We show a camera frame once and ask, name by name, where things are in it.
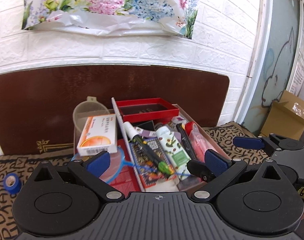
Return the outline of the white floral cream tube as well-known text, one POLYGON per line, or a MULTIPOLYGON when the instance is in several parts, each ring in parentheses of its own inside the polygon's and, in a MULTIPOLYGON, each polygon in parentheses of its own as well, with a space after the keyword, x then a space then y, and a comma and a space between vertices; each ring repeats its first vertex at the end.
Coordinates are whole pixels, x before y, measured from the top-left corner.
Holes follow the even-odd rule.
POLYGON ((191 175, 187 168, 187 163, 191 158, 175 134, 167 126, 162 126, 156 131, 156 135, 180 180, 187 179, 191 175))

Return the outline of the orange white medicine box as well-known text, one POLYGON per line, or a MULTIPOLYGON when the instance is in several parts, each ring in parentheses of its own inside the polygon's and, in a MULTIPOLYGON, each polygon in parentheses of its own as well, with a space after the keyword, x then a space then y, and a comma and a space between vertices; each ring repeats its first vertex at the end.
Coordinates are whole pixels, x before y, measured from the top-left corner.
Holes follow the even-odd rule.
POLYGON ((101 151, 117 153, 117 120, 115 114, 87 118, 77 144, 81 157, 93 156, 101 151))

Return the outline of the red tape roll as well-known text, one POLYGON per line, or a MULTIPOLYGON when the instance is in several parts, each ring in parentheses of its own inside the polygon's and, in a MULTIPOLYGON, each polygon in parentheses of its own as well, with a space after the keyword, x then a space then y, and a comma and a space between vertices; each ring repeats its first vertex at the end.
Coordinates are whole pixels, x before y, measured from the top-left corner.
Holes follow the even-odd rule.
POLYGON ((197 128, 198 128, 198 127, 197 127, 196 123, 193 122, 193 121, 187 122, 187 123, 185 124, 185 131, 186 131, 186 133, 187 133, 188 136, 190 136, 191 132, 192 132, 193 130, 196 130, 197 128))

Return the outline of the blue tape roll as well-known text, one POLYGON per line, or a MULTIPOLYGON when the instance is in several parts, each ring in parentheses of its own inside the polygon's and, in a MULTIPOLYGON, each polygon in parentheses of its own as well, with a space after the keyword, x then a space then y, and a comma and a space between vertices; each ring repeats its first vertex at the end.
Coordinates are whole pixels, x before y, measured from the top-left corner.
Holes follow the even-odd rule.
POLYGON ((3 181, 4 189, 9 194, 17 194, 21 190, 22 183, 15 173, 9 173, 6 175, 3 181))

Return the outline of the pink plastic pouch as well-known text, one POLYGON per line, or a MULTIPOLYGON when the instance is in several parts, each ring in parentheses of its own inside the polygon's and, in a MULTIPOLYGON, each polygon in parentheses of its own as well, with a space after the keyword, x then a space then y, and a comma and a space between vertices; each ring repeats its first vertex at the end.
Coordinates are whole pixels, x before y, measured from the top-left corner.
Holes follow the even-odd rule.
POLYGON ((213 145, 200 133, 198 128, 191 132, 189 139, 198 160, 204 162, 206 151, 214 150, 213 145))

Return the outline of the blue rimmed strainer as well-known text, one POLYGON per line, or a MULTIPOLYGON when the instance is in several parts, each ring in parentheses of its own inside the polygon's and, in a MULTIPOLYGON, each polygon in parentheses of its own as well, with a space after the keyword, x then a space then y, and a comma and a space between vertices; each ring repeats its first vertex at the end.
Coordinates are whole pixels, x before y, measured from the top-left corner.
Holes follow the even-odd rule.
POLYGON ((149 186, 163 180, 177 180, 181 175, 177 172, 173 172, 172 175, 163 174, 155 164, 143 154, 142 150, 137 147, 135 147, 132 152, 133 161, 126 160, 128 153, 124 152, 121 147, 118 147, 115 153, 109 153, 107 149, 103 147, 88 147, 84 148, 84 150, 85 154, 81 155, 77 153, 72 157, 72 161, 81 160, 86 162, 92 160, 94 156, 102 152, 103 156, 99 157, 97 162, 92 162, 93 165, 89 171, 108 184, 117 178, 123 178, 124 176, 121 175, 121 172, 125 171, 137 172, 141 181, 149 186))

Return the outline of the red booklet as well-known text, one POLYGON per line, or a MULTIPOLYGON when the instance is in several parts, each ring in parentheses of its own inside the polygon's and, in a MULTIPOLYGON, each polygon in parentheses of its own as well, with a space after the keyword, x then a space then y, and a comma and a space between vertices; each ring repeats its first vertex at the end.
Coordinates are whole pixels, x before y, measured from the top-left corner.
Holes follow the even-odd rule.
POLYGON ((128 196, 130 192, 141 191, 124 139, 118 140, 118 152, 111 154, 110 168, 113 171, 113 176, 109 185, 121 191, 125 196, 128 196))

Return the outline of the black green marker pen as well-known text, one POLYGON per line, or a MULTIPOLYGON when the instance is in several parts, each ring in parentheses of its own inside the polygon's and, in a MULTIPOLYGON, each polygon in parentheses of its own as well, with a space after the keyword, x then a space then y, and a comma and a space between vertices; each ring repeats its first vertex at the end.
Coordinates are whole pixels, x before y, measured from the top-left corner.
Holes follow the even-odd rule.
POLYGON ((168 164, 163 161, 147 144, 147 142, 139 135, 138 131, 127 121, 124 122, 124 128, 129 139, 139 146, 143 154, 153 162, 157 169, 165 176, 170 177, 173 171, 169 168, 168 164))

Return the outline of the cardboard box on floor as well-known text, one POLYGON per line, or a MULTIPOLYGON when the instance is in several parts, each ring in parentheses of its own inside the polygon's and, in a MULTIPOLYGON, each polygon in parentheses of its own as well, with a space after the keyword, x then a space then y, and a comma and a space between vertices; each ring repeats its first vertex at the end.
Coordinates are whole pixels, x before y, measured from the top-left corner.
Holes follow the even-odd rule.
POLYGON ((274 101, 260 135, 277 134, 299 140, 304 133, 304 100, 284 91, 279 102, 274 101))

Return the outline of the white plastic knife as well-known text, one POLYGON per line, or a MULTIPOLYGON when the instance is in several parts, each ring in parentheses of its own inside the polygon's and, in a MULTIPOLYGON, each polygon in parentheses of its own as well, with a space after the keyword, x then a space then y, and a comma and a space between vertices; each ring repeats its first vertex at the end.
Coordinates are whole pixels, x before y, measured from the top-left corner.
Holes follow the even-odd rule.
POLYGON ((134 158, 133 158, 133 155, 132 155, 132 152, 131 152, 131 149, 130 149, 130 144, 129 144, 128 136, 127 136, 127 133, 126 133, 125 128, 124 128, 124 122, 123 122, 123 119, 121 117, 121 113, 119 111, 119 108, 117 106, 115 98, 112 97, 111 98, 111 102, 112 102, 113 110, 114 110, 114 112, 116 114, 116 117, 117 117, 117 120, 118 120, 119 128, 121 130, 121 133, 122 133, 125 145, 126 145, 126 149, 127 149, 128 155, 129 155, 130 160, 131 160, 131 164, 133 165, 134 174, 135 174, 135 176, 137 178, 139 188, 140 188, 140 190, 142 192, 144 192, 145 189, 144 189, 143 184, 141 183, 141 180, 140 180, 140 176, 139 176, 139 173, 138 173, 138 167, 136 165, 136 162, 134 161, 134 158))

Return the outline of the cardboard storage box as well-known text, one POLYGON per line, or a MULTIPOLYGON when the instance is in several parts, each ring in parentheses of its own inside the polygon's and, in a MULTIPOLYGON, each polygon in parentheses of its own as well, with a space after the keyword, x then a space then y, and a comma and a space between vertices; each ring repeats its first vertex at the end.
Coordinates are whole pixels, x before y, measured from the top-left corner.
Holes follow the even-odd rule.
POLYGON ((73 159, 119 191, 186 191, 232 166, 198 124, 166 100, 113 100, 112 106, 88 97, 75 107, 73 159))

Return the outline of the clear plastic measuring cup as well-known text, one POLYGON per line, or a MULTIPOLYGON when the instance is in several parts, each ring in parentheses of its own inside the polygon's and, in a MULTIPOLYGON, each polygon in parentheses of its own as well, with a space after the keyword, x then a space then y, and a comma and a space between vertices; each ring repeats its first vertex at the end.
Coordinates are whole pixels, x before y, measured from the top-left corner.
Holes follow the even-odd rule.
POLYGON ((107 107, 98 102, 96 97, 87 96, 87 99, 79 103, 73 111, 75 139, 79 139, 88 117, 106 114, 109 114, 107 107))

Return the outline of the dark wooden headboard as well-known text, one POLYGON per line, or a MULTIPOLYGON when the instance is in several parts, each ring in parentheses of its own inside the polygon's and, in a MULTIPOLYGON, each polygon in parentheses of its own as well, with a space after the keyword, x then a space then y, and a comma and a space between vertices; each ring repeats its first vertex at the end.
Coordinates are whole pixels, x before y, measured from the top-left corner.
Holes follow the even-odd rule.
POLYGON ((0 74, 0 148, 5 155, 39 154, 74 143, 73 110, 88 96, 162 98, 202 127, 218 123, 230 80, 212 72, 162 66, 67 66, 0 74))

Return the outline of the floral plastic bag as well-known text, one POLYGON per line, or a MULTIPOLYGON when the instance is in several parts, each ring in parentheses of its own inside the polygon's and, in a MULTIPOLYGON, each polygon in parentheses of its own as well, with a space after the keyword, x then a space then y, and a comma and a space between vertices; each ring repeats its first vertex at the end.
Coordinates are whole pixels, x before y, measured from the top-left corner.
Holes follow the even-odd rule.
POLYGON ((199 0, 24 0, 24 30, 191 38, 199 0))

